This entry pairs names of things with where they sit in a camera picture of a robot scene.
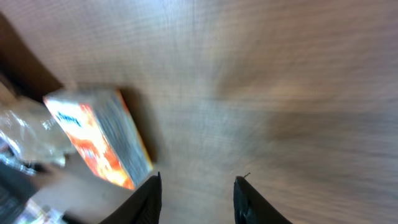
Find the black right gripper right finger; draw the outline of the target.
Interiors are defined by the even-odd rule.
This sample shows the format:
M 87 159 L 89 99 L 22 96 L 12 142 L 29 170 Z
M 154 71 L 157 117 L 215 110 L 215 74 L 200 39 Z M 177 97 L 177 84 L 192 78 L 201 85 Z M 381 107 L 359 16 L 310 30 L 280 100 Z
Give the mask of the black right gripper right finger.
M 234 181 L 233 203 L 235 224 L 292 224 L 244 177 Z

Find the beige plastic pouch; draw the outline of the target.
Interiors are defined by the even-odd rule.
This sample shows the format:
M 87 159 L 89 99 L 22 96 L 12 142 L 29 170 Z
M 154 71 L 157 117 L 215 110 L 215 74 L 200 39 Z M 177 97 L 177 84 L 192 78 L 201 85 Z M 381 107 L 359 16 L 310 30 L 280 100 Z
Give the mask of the beige plastic pouch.
M 65 165 L 76 153 L 63 129 L 41 103 L 20 97 L 1 105 L 1 139 L 16 157 L 27 163 Z

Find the orange tissue pack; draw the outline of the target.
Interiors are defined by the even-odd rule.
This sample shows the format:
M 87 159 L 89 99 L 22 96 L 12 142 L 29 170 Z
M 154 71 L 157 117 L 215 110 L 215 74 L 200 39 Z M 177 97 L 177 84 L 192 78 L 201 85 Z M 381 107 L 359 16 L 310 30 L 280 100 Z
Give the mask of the orange tissue pack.
M 152 172 L 150 156 L 119 90 L 58 90 L 46 95 L 44 103 L 97 177 L 134 190 Z

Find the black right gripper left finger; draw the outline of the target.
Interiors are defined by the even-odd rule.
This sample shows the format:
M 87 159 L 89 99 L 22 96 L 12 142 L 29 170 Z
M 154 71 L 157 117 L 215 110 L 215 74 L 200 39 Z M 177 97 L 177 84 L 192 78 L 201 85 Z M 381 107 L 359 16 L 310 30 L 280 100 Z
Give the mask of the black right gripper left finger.
M 162 179 L 158 172 L 100 224 L 159 224 L 161 208 Z

